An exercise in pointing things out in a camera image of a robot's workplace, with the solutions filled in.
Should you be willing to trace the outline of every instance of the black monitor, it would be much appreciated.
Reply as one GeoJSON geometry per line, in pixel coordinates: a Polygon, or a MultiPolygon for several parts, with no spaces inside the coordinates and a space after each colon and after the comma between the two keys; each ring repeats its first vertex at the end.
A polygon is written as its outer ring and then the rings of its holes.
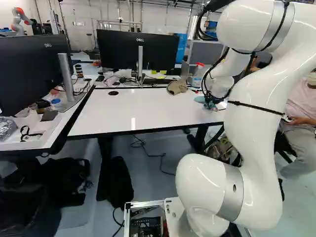
{"type": "Polygon", "coordinates": [[[63,81],[58,53],[70,59],[65,35],[0,38],[1,116],[15,115],[63,81]]]}
{"type": "Polygon", "coordinates": [[[104,68],[136,69],[138,46],[143,46],[143,69],[174,68],[178,36],[97,30],[97,37],[104,68]]]}

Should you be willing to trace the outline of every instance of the face mask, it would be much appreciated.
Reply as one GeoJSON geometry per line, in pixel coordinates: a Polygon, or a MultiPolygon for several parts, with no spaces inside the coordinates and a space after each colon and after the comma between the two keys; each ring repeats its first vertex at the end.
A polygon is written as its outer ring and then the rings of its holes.
{"type": "Polygon", "coordinates": [[[316,85],[316,73],[309,73],[306,78],[309,85],[316,85]]]}

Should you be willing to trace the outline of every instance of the black bag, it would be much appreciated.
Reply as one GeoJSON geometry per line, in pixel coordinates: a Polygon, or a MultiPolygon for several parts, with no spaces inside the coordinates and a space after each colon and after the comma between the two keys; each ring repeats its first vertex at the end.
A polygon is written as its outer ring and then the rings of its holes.
{"type": "Polygon", "coordinates": [[[115,157],[106,167],[106,182],[102,189],[106,192],[106,199],[113,207],[124,210],[126,202],[134,198],[132,181],[123,157],[115,157]]]}
{"type": "Polygon", "coordinates": [[[0,187],[0,237],[54,237],[60,220],[42,185],[0,187]]]}
{"type": "Polygon", "coordinates": [[[47,187],[51,199],[58,207],[83,205],[85,190],[92,186],[87,179],[90,163],[86,159],[62,158],[48,159],[43,165],[33,165],[31,172],[17,169],[3,179],[5,186],[42,184],[47,187]]]}
{"type": "Polygon", "coordinates": [[[59,207],[83,205],[84,192],[92,186],[87,179],[89,176],[90,163],[86,159],[50,158],[41,167],[41,183],[48,187],[51,198],[59,207]]]}

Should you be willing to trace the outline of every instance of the monitor stand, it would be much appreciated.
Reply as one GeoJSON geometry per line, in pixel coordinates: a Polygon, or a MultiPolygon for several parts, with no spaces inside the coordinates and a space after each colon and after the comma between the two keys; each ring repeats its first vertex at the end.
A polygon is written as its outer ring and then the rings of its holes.
{"type": "Polygon", "coordinates": [[[143,83],[145,78],[145,73],[143,73],[143,47],[138,46],[138,72],[137,72],[137,80],[140,83],[143,83]]]}
{"type": "Polygon", "coordinates": [[[84,97],[84,94],[74,96],[74,86],[71,80],[67,53],[59,53],[58,59],[63,74],[66,98],[64,100],[61,100],[61,105],[58,106],[58,108],[56,109],[58,112],[63,113],[73,107],[76,103],[78,103],[84,97]]]}

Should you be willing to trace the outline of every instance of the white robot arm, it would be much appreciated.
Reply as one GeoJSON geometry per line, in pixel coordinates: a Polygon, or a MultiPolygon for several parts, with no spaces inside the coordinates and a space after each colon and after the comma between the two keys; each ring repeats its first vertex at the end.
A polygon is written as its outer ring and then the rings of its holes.
{"type": "Polygon", "coordinates": [[[234,85],[233,76],[239,75],[250,60],[249,54],[240,54],[229,49],[224,62],[215,67],[205,79],[206,88],[216,98],[223,98],[234,85]]]}
{"type": "Polygon", "coordinates": [[[33,22],[25,15],[23,9],[20,7],[14,7],[12,14],[13,23],[11,24],[11,29],[18,33],[17,36],[24,36],[24,28],[20,25],[21,20],[24,20],[26,25],[31,25],[33,22]]]}
{"type": "Polygon", "coordinates": [[[243,166],[194,154],[178,165],[177,193],[200,237],[220,236],[229,222],[260,230],[278,223],[274,139],[293,87],[316,67],[316,5],[236,0],[222,13],[217,36],[238,51],[270,52],[273,60],[240,80],[229,96],[225,131],[243,166]]]}

